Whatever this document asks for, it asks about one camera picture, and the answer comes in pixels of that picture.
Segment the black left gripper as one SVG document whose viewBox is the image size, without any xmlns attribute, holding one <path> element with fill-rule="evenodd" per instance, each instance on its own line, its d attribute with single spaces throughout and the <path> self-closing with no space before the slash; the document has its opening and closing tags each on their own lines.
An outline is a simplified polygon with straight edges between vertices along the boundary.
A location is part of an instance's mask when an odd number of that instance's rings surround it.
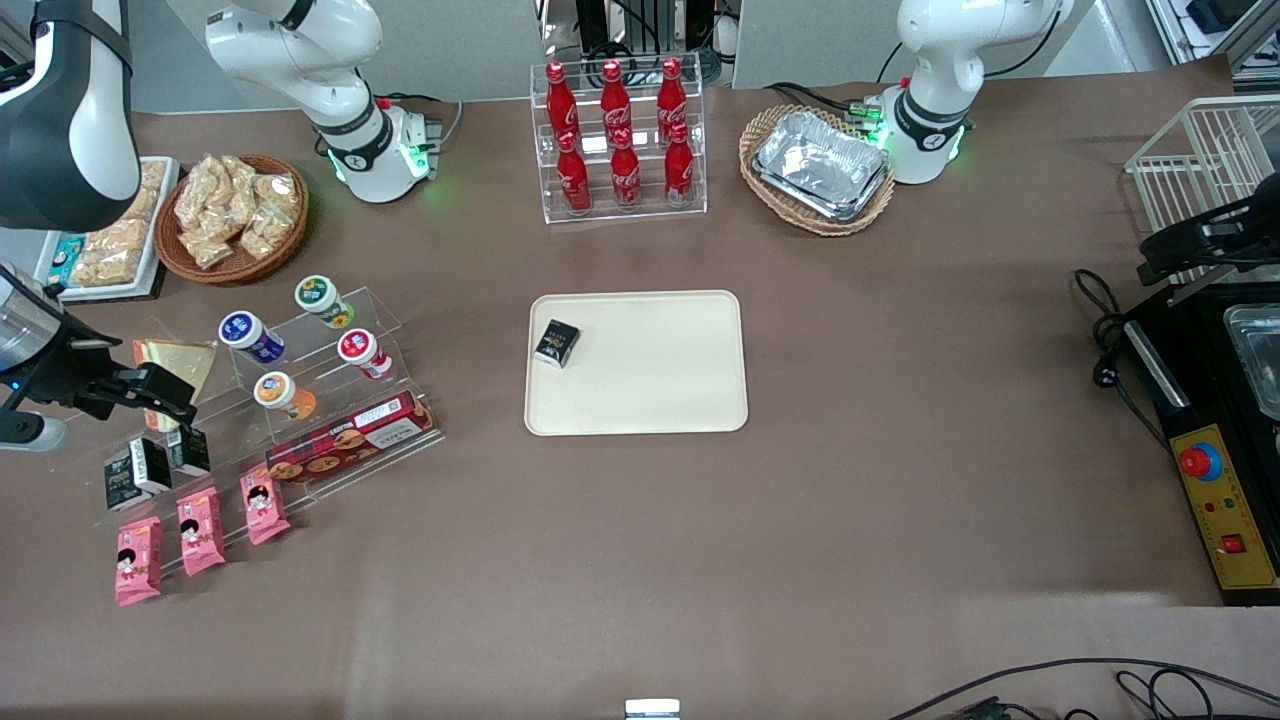
<svg viewBox="0 0 1280 720">
<path fill-rule="evenodd" d="M 1265 177 L 1248 197 L 1196 219 L 1196 231 L 1158 231 L 1140 243 L 1140 283 L 1155 286 L 1206 268 L 1252 269 L 1277 264 L 1279 176 Z"/>
</svg>

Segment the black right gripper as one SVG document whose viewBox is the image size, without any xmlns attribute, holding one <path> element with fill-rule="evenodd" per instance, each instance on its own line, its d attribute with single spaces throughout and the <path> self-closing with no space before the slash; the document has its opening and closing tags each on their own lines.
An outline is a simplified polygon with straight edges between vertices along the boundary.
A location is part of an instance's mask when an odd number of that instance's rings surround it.
<svg viewBox="0 0 1280 720">
<path fill-rule="evenodd" d="M 59 331 L 50 343 L 18 366 L 18 395 L 36 404 L 58 404 L 91 416 L 110 416 L 138 396 L 138 406 L 179 427 L 192 427 L 198 409 L 186 396 L 186 380 L 155 363 L 125 368 L 111 356 L 122 340 Z"/>
</svg>

